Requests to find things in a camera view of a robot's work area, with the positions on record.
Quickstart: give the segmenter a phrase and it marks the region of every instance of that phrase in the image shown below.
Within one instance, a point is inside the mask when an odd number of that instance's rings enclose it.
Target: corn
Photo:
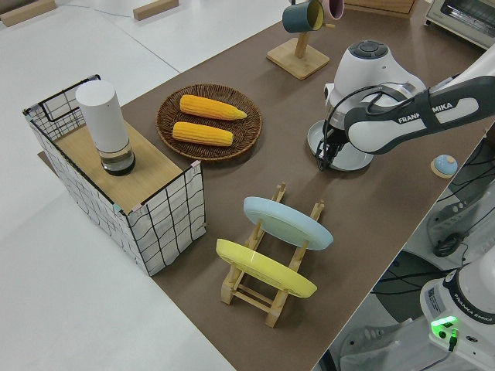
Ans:
[[[173,125],[172,137],[177,141],[221,147],[228,147],[234,141],[234,134],[230,131],[184,121],[178,121]]]
[[[184,114],[229,121],[239,120],[247,116],[245,112],[230,104],[189,94],[181,96],[180,110]]]

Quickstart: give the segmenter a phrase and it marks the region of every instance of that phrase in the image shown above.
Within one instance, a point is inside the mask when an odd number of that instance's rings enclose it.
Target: blue plate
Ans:
[[[309,250],[323,250],[333,242],[332,234],[324,226],[270,199],[247,197],[244,199],[244,214],[254,224],[261,220],[265,232],[297,247],[309,241]]]

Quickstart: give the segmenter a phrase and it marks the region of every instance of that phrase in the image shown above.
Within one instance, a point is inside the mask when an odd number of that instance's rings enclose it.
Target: wicker plate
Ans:
[[[184,114],[179,107],[180,98],[184,94],[232,104],[246,112],[247,117],[243,120],[224,121]],[[230,147],[217,147],[177,141],[172,138],[173,125],[177,121],[188,121],[231,131],[234,133],[234,142]],[[241,92],[222,85],[202,83],[184,87],[167,97],[157,113],[156,129],[165,144],[181,155],[203,161],[221,161],[245,153],[256,143],[261,133],[261,114],[254,103]]]

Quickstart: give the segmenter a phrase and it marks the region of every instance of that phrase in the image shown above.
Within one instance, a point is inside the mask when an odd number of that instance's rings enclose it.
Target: brown table mat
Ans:
[[[406,142],[357,172],[317,169],[306,134],[323,118],[323,84],[333,81],[350,44],[387,43],[395,59],[427,86],[481,55],[468,42],[423,26],[426,7],[420,2],[412,19],[347,11],[335,29],[311,34],[309,45],[330,63],[307,80],[266,59],[267,51],[293,37],[277,24],[123,107],[126,120],[181,167],[190,160],[167,148],[155,131],[155,114],[171,93],[195,83],[220,83],[243,92],[260,109],[264,127],[252,156],[204,167],[207,234],[154,276],[236,369],[311,369],[448,185],[433,175],[432,159],[446,153],[462,164],[493,122]],[[231,306],[220,302],[228,265],[215,254],[215,243],[217,238],[243,243],[252,228],[243,214],[244,197],[270,198],[281,181],[287,183],[285,204],[301,212],[310,213],[320,198],[326,201],[320,222],[335,242],[306,253],[300,273],[318,290],[308,299],[290,297],[272,329],[257,308],[236,298]],[[259,251],[288,263],[293,249],[265,236]]]

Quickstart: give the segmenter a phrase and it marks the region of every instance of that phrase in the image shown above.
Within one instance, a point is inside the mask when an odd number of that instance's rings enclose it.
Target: pink mug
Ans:
[[[331,22],[342,17],[343,0],[321,0],[321,3],[325,13],[325,22]]]

